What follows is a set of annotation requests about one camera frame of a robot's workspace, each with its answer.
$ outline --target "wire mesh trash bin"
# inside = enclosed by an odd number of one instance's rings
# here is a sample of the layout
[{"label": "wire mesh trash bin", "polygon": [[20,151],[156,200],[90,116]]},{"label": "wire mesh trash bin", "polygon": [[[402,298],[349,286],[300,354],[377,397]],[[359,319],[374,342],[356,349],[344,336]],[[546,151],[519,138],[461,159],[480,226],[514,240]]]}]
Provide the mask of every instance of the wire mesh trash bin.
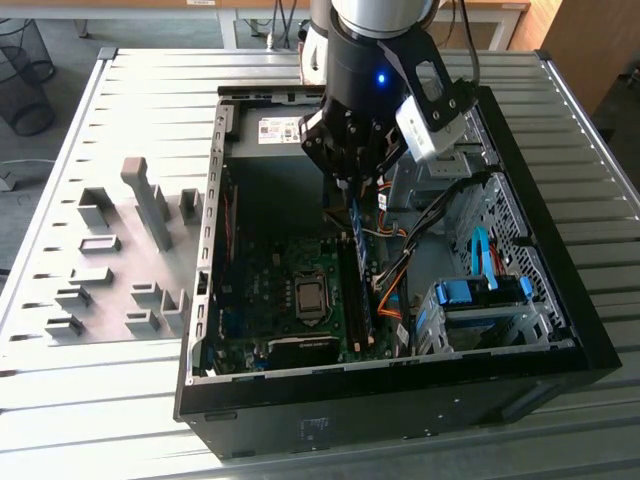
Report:
[{"label": "wire mesh trash bin", "polygon": [[18,47],[27,52],[40,82],[46,82],[56,73],[35,20],[0,18],[0,48],[2,47]]},{"label": "wire mesh trash bin", "polygon": [[55,114],[27,52],[0,46],[0,117],[20,136],[45,131]]}]

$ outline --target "wooden cabinet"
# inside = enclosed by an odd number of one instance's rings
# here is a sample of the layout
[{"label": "wooden cabinet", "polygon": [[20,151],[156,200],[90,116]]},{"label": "wooden cabinet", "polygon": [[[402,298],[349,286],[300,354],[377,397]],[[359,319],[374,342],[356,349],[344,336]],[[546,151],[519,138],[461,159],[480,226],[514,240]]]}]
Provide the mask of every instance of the wooden cabinet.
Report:
[{"label": "wooden cabinet", "polygon": [[588,114],[640,48],[638,0],[532,0],[510,49],[542,49]]}]

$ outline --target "open pc tower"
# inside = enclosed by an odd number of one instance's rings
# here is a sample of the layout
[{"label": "open pc tower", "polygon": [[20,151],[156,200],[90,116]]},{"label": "open pc tower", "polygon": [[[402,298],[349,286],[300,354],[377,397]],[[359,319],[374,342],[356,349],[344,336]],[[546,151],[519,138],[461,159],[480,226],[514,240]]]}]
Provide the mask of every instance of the open pc tower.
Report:
[{"label": "open pc tower", "polygon": [[[353,208],[300,147],[321,90],[219,94],[175,409],[219,458],[514,422],[620,366],[489,88],[450,152]],[[452,188],[407,323],[381,276]]]}]

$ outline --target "label sticker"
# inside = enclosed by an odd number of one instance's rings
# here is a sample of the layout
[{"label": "label sticker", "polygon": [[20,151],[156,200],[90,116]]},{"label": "label sticker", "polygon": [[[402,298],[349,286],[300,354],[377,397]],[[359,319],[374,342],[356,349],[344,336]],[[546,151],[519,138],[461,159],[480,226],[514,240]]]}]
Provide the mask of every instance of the label sticker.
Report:
[{"label": "label sticker", "polygon": [[378,194],[378,208],[387,211],[387,196],[381,193]]},{"label": "label sticker", "polygon": [[404,343],[404,346],[409,346],[409,332],[407,332],[407,329],[404,328],[401,323],[398,324],[396,333],[398,334],[398,338],[400,339],[400,341]]},{"label": "label sticker", "polygon": [[258,123],[258,143],[274,145],[300,143],[298,122],[300,117],[269,117]]},{"label": "label sticker", "polygon": [[300,420],[298,424],[299,440],[323,443],[329,439],[329,417]]}]

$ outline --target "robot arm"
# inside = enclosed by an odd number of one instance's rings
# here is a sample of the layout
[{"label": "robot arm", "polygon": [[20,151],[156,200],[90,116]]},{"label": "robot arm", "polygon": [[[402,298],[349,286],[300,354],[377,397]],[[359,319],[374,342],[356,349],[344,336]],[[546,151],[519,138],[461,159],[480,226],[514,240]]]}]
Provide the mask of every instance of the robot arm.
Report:
[{"label": "robot arm", "polygon": [[[300,122],[302,148],[338,185],[366,186],[409,148],[435,158],[464,133],[474,85],[451,81],[424,31],[435,0],[333,0],[322,109]],[[433,67],[425,89],[416,68]]]}]

